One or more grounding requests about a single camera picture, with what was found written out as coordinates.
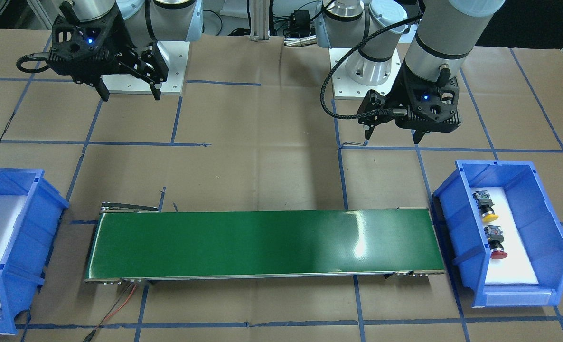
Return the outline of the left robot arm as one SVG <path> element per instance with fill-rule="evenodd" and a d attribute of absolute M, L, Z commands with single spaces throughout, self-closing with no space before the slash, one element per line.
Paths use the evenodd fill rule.
<path fill-rule="evenodd" d="M 323 0 L 316 36 L 323 48 L 348 48 L 331 67 L 320 90 L 321 108 L 333 118 L 356 119 L 365 138 L 393 121 L 413 130 L 413 142 L 461 125 L 457 72 L 502 0 L 421 0 L 409 17 L 394 0 Z M 335 114 L 326 90 L 338 69 L 367 87 L 356 114 Z"/>

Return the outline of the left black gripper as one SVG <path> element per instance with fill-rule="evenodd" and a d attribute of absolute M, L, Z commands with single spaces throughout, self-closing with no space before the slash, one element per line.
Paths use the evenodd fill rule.
<path fill-rule="evenodd" d="M 366 94 L 358 114 L 373 114 L 358 119 L 364 125 L 365 141 L 375 126 L 393 121 L 403 129 L 414 130 L 413 142 L 418 145 L 427 132 L 452 132 L 461 125 L 457 109 L 459 87 L 450 69 L 442 64 L 435 68 L 433 81 L 425 80 L 403 63 L 390 93 L 375 90 Z"/>

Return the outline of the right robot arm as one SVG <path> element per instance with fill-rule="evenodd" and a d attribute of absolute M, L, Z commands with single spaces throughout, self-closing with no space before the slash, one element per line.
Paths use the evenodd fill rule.
<path fill-rule="evenodd" d="M 169 77 L 162 41 L 192 42 L 203 33 L 201 0 L 60 0 L 47 66 L 93 87 L 103 101 L 105 75 L 145 82 L 154 99 Z"/>

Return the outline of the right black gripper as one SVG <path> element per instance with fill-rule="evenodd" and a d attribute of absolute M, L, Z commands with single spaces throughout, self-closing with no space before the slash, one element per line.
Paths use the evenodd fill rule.
<path fill-rule="evenodd" d="M 78 84 L 95 86 L 103 102 L 110 91 L 103 75 L 130 74 L 150 84 L 160 100 L 168 67 L 158 48 L 138 53 L 116 2 L 62 2 L 52 25 L 48 66 Z"/>

